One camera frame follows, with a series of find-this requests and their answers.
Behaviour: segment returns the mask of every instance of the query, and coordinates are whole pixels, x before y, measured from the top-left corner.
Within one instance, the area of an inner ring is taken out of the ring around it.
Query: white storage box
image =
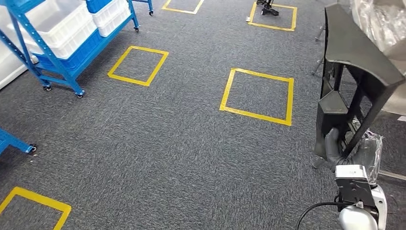
[[[47,45],[55,47],[68,40],[91,14],[82,0],[46,0],[27,12],[26,16]],[[7,26],[14,29],[12,23]],[[26,30],[22,26],[20,28],[24,39],[34,42]]]
[[[103,27],[118,14],[122,13],[124,8],[129,8],[126,0],[112,0],[109,4],[93,13],[93,20],[97,27]]]
[[[128,17],[130,17],[130,9],[125,7],[114,16],[110,21],[106,24],[99,26],[99,32],[102,37],[107,37],[110,35],[119,25],[121,25]]]
[[[65,41],[56,44],[48,44],[57,58],[68,59],[97,29],[92,17],[88,17],[85,22],[81,22],[80,28]],[[33,40],[26,40],[29,50],[34,54],[44,54],[40,47]]]

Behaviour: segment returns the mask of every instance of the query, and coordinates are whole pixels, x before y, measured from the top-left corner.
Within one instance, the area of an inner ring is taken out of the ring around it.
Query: blue metal shelf
[[[90,63],[106,48],[106,46],[113,40],[113,38],[116,37],[116,35],[131,21],[132,17],[128,17],[119,27],[117,27],[108,37],[104,37],[101,39],[100,43],[97,45],[97,47],[94,49],[94,51],[85,59],[83,60],[82,64],[75,70],[70,70],[67,69],[68,73],[70,76],[72,76],[74,79],[76,79],[81,72],[86,69],[87,66],[90,65]],[[35,66],[41,70],[47,70],[53,73],[61,74],[56,67],[51,67],[51,66],[43,66],[40,62],[35,64]],[[42,75],[40,77],[41,79],[44,80],[49,80],[48,76]]]
[[[14,45],[11,40],[0,30],[0,40],[4,42],[4,44],[26,65],[26,67],[39,79],[42,86],[45,90],[50,90],[51,82],[56,82],[60,84],[64,84],[69,86],[73,89],[75,94],[78,97],[82,97],[84,94],[84,90],[76,82],[76,78],[80,75],[80,73],[98,56],[99,53],[103,51],[103,49],[109,44],[110,41],[118,34],[120,30],[122,30],[125,25],[127,25],[130,20],[133,20],[135,25],[135,31],[138,32],[138,20],[135,15],[134,7],[132,0],[127,0],[128,6],[131,12],[131,16],[128,17],[114,32],[106,38],[102,38],[100,43],[96,45],[94,50],[91,54],[89,54],[85,60],[74,70],[66,68],[60,59],[56,58],[55,54],[49,48],[49,46],[44,42],[42,37],[38,34],[38,32],[34,29],[31,25],[30,21],[25,16],[25,13],[32,9],[33,7],[37,6],[44,0],[0,0],[1,5],[5,5],[9,11],[11,21],[14,25],[14,29],[16,31],[17,37],[20,41],[20,44],[23,47],[23,52],[21,52],[16,45]],[[49,59],[52,63],[49,66],[41,65],[38,63],[34,65],[31,62],[30,53],[25,46],[25,42],[23,36],[21,34],[20,28],[18,26],[18,22],[22,25],[22,27],[29,33],[31,38],[38,44],[38,46],[42,49],[44,56]],[[54,73],[58,73],[63,76],[63,80],[53,78],[50,76],[46,76],[42,74],[42,70],[48,70]]]
[[[36,151],[35,145],[28,145],[0,128],[0,154],[9,145],[18,148],[25,153]]]
[[[27,13],[44,1],[45,0],[0,0],[0,5],[17,7],[22,13]]]

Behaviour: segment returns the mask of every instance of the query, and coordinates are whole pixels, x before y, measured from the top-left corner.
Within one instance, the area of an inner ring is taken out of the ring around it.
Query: black metal frame
[[[337,128],[341,155],[347,157],[405,78],[338,4],[327,6],[325,16],[325,62],[315,153],[326,158],[324,138],[332,128]],[[357,83],[349,106],[340,95],[344,67]],[[330,84],[331,78],[334,78],[334,85]],[[363,97],[372,104],[366,114],[361,110]],[[354,118],[359,120],[360,127],[353,124]],[[348,138],[347,132],[351,132],[352,137]]]

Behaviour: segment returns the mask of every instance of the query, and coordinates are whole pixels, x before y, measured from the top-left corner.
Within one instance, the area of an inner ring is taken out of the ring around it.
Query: yellow tape square
[[[278,4],[272,4],[272,6],[292,9],[292,23],[291,23],[290,28],[279,27],[279,26],[274,26],[274,25],[265,25],[265,24],[260,24],[260,23],[253,23],[255,10],[257,8],[257,1],[255,1],[254,4],[252,5],[251,14],[249,15],[250,21],[248,22],[248,24],[254,25],[254,26],[265,27],[265,28],[269,28],[269,29],[274,29],[274,30],[294,31],[296,28],[297,7],[278,5]]]
[[[271,117],[271,116],[255,114],[252,112],[227,107],[226,103],[227,103],[228,95],[230,94],[231,85],[233,83],[234,75],[236,72],[242,72],[242,73],[247,73],[247,74],[258,76],[258,77],[287,82],[288,83],[288,102],[287,102],[287,106],[286,106],[286,118],[283,120],[283,119],[279,119],[279,118],[275,118],[275,117]],[[275,122],[275,123],[286,125],[286,126],[291,126],[292,125],[292,107],[293,107],[293,85],[294,85],[293,78],[283,78],[283,77],[272,76],[272,75],[265,74],[265,73],[253,72],[253,71],[246,70],[246,69],[232,68],[230,71],[230,75],[228,76],[228,81],[227,81],[226,89],[224,90],[223,98],[220,103],[220,111],[228,111],[228,112],[235,113],[235,114],[250,116],[250,117],[262,119],[265,121],[270,121],[270,122]]]
[[[197,4],[197,6],[196,6],[196,8],[194,9],[194,11],[183,11],[183,10],[168,8],[168,5],[169,5],[170,1],[172,1],[172,0],[168,0],[168,1],[162,6],[162,9],[163,9],[163,10],[175,11],[175,12],[181,12],[181,13],[190,13],[190,14],[196,14],[197,11],[200,9],[200,7],[202,6],[202,4],[203,4],[203,2],[204,2],[204,0],[200,0],[200,2]]]
[[[151,75],[149,76],[147,81],[141,81],[141,80],[134,80],[131,78],[126,78],[122,76],[115,75],[114,72],[117,70],[118,66],[124,61],[124,58],[130,53],[132,49],[138,49],[138,50],[143,50],[147,52],[152,52],[152,53],[158,53],[162,54],[161,60],[158,62],[157,66],[155,69],[152,71]],[[159,69],[161,68],[162,64],[166,60],[167,56],[169,55],[169,52],[162,51],[162,50],[157,50],[157,49],[150,49],[150,48],[145,48],[145,47],[139,47],[139,46],[130,46],[124,53],[121,55],[121,57],[118,59],[118,61],[115,63],[115,65],[112,67],[112,69],[109,71],[107,75],[109,77],[121,80],[121,81],[126,81],[134,84],[139,84],[143,86],[149,86],[152,82],[152,80],[155,78],[156,74],[158,73]]]
[[[64,204],[62,202],[59,202],[57,200],[51,199],[49,197],[39,195],[37,193],[31,192],[29,190],[20,188],[20,187],[15,187],[13,190],[7,195],[7,197],[4,199],[3,203],[0,205],[0,215],[4,211],[4,209],[9,205],[13,197],[16,195],[22,196],[26,199],[35,201],[37,203],[40,203],[41,205],[45,205],[51,208],[54,208],[56,210],[59,210],[62,212],[61,218],[59,218],[58,222],[56,223],[54,230],[60,230],[62,226],[64,225],[66,219],[69,216],[69,213],[72,209],[70,205]]]

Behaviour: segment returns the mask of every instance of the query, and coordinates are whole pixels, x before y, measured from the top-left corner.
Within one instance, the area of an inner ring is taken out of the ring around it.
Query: clear plastic bag
[[[350,156],[344,158],[338,150],[338,135],[339,131],[336,128],[331,129],[326,135],[327,161],[333,165],[363,165],[368,175],[368,183],[376,184],[381,162],[383,137],[367,130],[364,137],[358,142],[356,150]]]
[[[358,143],[357,152],[352,156],[354,164],[365,166],[368,183],[376,184],[382,153],[382,136],[371,131]]]
[[[402,1],[351,0],[354,21],[384,53],[406,39],[406,9]]]

